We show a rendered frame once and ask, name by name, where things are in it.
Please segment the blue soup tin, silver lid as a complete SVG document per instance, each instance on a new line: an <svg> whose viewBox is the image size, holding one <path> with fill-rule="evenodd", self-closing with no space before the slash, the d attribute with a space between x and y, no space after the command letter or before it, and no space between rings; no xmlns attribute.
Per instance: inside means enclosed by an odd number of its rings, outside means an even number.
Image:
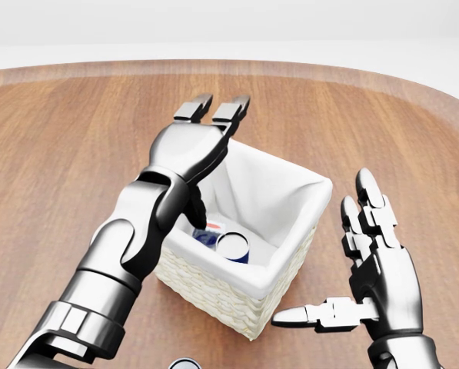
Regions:
<svg viewBox="0 0 459 369"><path fill-rule="evenodd" d="M241 264L247 264L249 261L249 241L243 234L236 231L221 235L217 239L215 251L229 261Z"/></svg>

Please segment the white wicker basket, cloth liner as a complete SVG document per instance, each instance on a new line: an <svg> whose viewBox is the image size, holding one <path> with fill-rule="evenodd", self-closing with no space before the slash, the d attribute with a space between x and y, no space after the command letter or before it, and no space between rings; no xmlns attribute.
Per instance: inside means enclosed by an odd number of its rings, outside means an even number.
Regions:
<svg viewBox="0 0 459 369"><path fill-rule="evenodd" d="M200 182L211 223L243 234L249 260L229 261L193 238L180 217L163 242L156 277L250 340L263 331L304 263L331 181L238 141Z"/></svg>

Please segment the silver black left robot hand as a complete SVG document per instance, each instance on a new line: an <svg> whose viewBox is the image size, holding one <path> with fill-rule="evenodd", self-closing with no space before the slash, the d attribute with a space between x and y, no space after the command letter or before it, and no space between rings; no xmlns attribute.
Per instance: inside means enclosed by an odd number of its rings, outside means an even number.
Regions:
<svg viewBox="0 0 459 369"><path fill-rule="evenodd" d="M209 125L201 119L213 95L198 95L182 104L174 121L154 139L149 165L138 179L168 186L155 211L163 231L173 228L180 214L196 228L206 225L206 210L198 182L207 177L228 153L228 142L238 130L250 104L249 95L239 95L219 106Z"/></svg>

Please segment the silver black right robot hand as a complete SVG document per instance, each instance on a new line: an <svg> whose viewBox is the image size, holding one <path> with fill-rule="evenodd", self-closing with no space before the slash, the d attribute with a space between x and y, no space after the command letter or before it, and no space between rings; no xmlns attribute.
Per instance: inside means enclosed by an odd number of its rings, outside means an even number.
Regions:
<svg viewBox="0 0 459 369"><path fill-rule="evenodd" d="M423 331L421 290L411 256L397 239L397 219L367 168L355 179L358 197L341 202L342 246L353 261L351 297L326 298L274 314L277 327L312 327L318 333L351 331L364 324L374 340Z"/></svg>

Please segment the blue white cream cheese box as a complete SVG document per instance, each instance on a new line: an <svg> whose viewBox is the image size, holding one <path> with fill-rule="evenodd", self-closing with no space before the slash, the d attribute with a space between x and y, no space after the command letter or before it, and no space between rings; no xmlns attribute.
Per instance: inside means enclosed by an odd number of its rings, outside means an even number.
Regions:
<svg viewBox="0 0 459 369"><path fill-rule="evenodd" d="M226 225L218 221L207 221L205 228L195 228L192 237L211 250L215 250L217 240L226 232Z"/></svg>

